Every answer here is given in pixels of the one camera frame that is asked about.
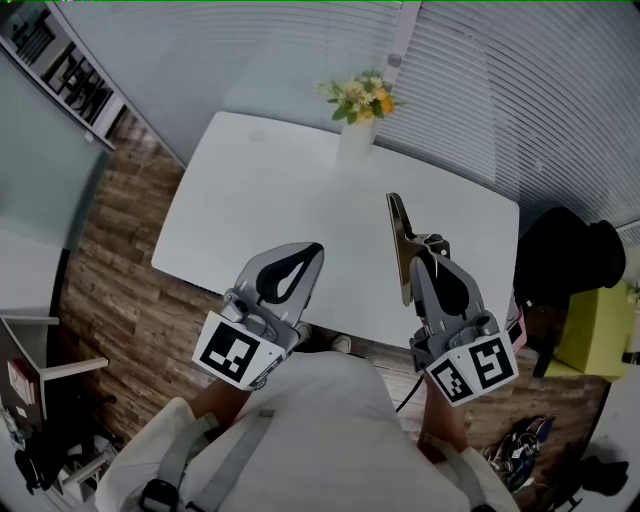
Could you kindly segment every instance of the white table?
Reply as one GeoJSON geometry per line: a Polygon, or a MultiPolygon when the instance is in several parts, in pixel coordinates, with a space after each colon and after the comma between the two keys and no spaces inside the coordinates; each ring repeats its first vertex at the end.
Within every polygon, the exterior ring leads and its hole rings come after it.
{"type": "Polygon", "coordinates": [[[420,326],[402,305],[387,192],[416,233],[439,233],[503,324],[518,240],[518,206],[471,181],[380,147],[336,165],[339,136],[220,112],[173,199],[156,245],[158,270],[223,293],[256,254],[319,242],[325,262],[305,321],[408,347],[420,326]]]}

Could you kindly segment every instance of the white vase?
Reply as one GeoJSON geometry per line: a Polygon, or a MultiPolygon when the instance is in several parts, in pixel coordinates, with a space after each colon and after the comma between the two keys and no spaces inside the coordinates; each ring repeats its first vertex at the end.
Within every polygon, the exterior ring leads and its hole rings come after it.
{"type": "Polygon", "coordinates": [[[340,134],[337,163],[356,164],[364,161],[373,143],[374,126],[374,123],[345,123],[340,134]]]}

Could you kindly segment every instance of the window blinds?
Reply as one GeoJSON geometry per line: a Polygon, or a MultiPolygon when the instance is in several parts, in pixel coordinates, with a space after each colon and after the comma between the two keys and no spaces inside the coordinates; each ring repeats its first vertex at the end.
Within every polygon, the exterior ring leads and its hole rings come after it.
{"type": "Polygon", "coordinates": [[[400,4],[68,3],[59,11],[124,96],[188,162],[220,110],[338,131],[314,91],[381,69],[400,4]]]}
{"type": "Polygon", "coordinates": [[[640,13],[631,4],[424,2],[378,141],[517,201],[640,217],[640,13]]]}

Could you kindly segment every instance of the wall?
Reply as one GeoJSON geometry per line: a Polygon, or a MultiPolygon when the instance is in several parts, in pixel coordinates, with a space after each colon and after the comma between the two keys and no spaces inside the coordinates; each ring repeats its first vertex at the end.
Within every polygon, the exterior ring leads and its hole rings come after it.
{"type": "Polygon", "coordinates": [[[0,311],[48,315],[61,249],[0,229],[0,311]]]}

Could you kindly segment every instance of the shoe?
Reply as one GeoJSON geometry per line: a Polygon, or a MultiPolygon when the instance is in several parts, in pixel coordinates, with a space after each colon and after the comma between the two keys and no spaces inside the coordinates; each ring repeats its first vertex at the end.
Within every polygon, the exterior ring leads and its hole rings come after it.
{"type": "Polygon", "coordinates": [[[338,334],[331,342],[332,352],[342,352],[343,354],[351,353],[351,338],[346,334],[338,334]]]}
{"type": "Polygon", "coordinates": [[[298,338],[298,345],[301,343],[305,343],[311,339],[311,335],[313,334],[313,327],[311,324],[307,322],[298,322],[294,327],[300,337],[298,338]]]}

